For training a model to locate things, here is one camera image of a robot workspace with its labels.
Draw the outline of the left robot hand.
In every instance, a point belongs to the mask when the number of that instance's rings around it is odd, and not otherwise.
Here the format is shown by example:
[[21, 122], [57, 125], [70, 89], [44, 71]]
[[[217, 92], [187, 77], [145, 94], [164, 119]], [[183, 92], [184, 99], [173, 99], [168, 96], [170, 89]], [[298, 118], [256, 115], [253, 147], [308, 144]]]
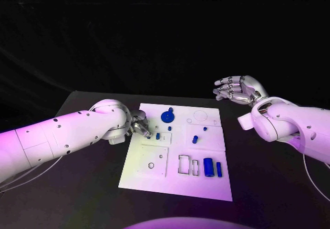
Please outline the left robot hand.
[[131, 136], [135, 133], [139, 134], [144, 138], [151, 138], [145, 112], [141, 110], [132, 110], [129, 112], [129, 117], [129, 127], [125, 135]]

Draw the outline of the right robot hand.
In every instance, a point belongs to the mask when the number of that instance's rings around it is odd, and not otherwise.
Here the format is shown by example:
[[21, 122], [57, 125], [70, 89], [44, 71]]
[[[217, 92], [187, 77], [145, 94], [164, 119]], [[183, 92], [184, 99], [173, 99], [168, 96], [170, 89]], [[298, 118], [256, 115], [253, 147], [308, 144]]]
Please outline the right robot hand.
[[269, 97], [266, 90], [259, 81], [249, 75], [229, 76], [214, 82], [217, 88], [213, 89], [216, 101], [223, 99], [240, 105], [255, 106], [265, 98]]

